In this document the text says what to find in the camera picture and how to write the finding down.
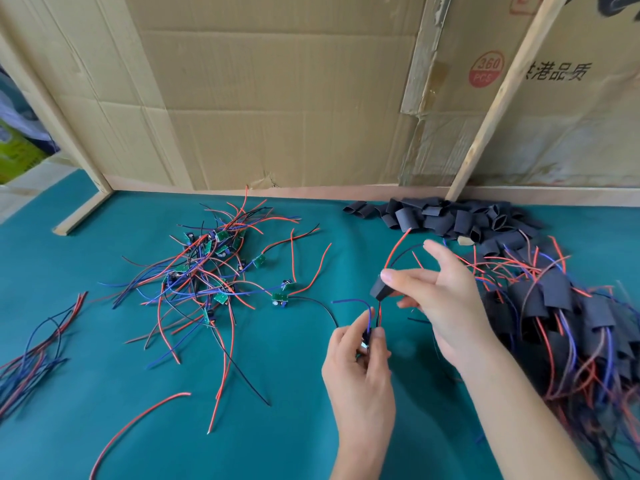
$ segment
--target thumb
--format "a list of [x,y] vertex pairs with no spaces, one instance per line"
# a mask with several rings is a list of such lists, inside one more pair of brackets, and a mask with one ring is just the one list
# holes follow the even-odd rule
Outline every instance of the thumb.
[[367,375],[373,374],[377,376],[381,373],[388,372],[388,357],[385,329],[375,327],[371,331],[371,339],[369,340],[369,367],[367,369]]
[[380,272],[380,279],[384,284],[400,293],[410,296],[418,303],[423,304],[431,295],[432,284],[418,280],[405,271],[396,269],[383,269]]

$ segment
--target green fabric surface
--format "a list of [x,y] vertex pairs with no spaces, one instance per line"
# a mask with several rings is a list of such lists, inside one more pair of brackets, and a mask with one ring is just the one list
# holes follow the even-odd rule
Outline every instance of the green fabric surface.
[[[75,172],[42,193],[0,226],[0,363],[23,352],[29,334],[46,316],[115,291],[98,284],[124,283],[139,268],[121,255],[148,264],[180,252],[169,234],[176,224],[214,226],[213,209],[229,210],[241,198],[120,192],[105,202],[73,235],[60,237],[53,226],[95,192],[86,175]],[[261,199],[249,199],[248,206]],[[360,220],[336,201],[269,199],[281,216],[300,216],[296,233],[317,223],[322,231],[296,242],[296,275],[308,283],[326,245],[333,245],[323,271],[305,296],[318,299],[346,325],[371,301],[369,290],[401,234],[378,219]],[[636,236],[640,210],[537,207],[573,257],[570,274],[587,286],[621,280],[638,298]],[[264,235],[248,232],[243,256],[286,239],[292,224],[270,221]],[[410,235],[401,247],[432,234]],[[423,265],[436,269],[423,250]],[[288,245],[268,252],[268,262],[247,279],[265,287],[291,278]],[[396,267],[414,267],[411,253]],[[149,294],[155,290],[146,287]],[[145,366],[166,352],[161,340],[144,351],[125,340],[148,333],[156,321],[153,306],[140,306],[132,294],[116,310],[110,301],[85,304],[65,336],[60,366],[28,403],[0,424],[0,478],[87,478],[102,448],[128,421],[165,397],[192,392],[151,412],[130,428],[105,456],[98,479],[326,479],[337,450],[337,431],[320,368],[334,325],[315,303],[272,306],[266,295],[249,295],[252,311],[235,302],[238,327],[234,359],[272,403],[267,407],[232,369],[216,425],[206,435],[222,374],[222,352],[206,330],[194,332],[179,348],[181,365],[169,356],[151,370]],[[396,427],[382,478],[500,478],[463,385],[444,375],[429,325],[407,320],[407,311],[389,299],[383,306],[393,386]],[[218,318],[227,342],[228,314]],[[43,331],[42,336],[50,333]],[[176,343],[177,336],[172,336]]]

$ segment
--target hand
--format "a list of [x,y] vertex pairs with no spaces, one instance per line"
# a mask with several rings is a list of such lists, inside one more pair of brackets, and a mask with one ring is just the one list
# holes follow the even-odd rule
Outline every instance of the hand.
[[455,254],[427,239],[424,250],[436,258],[440,272],[430,269],[384,269],[382,281],[404,295],[400,308],[416,307],[433,325],[442,355],[458,367],[461,356],[480,344],[497,343],[473,274]]
[[366,311],[352,325],[336,329],[322,368],[340,441],[332,479],[378,478],[396,420],[382,327],[371,331],[367,354],[356,359],[368,322]]

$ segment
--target corrugated cardboard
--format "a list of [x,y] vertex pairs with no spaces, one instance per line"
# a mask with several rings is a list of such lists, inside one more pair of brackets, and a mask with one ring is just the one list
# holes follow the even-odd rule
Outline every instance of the corrugated cardboard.
[[384,184],[415,126],[399,110],[423,6],[0,0],[0,23],[108,178]]
[[[452,182],[540,2],[452,0],[402,183]],[[568,1],[471,184],[640,186],[639,12]]]

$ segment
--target chinese characters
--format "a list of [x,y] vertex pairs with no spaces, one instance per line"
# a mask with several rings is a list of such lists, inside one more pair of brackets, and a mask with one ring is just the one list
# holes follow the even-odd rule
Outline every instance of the chinese characters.
[[591,68],[591,64],[591,62],[574,65],[571,62],[557,64],[555,61],[533,61],[526,78],[531,80],[582,80]]

